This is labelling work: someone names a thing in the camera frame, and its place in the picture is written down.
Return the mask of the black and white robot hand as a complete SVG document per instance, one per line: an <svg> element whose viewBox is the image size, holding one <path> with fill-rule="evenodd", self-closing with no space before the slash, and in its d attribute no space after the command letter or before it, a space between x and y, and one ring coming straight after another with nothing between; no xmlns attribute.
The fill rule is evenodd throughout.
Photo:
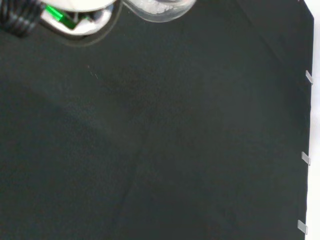
<svg viewBox="0 0 320 240"><path fill-rule="evenodd" d="M120 0L2 0L0 29L23 38L36 25L70 39L109 31L122 8Z"/></svg>

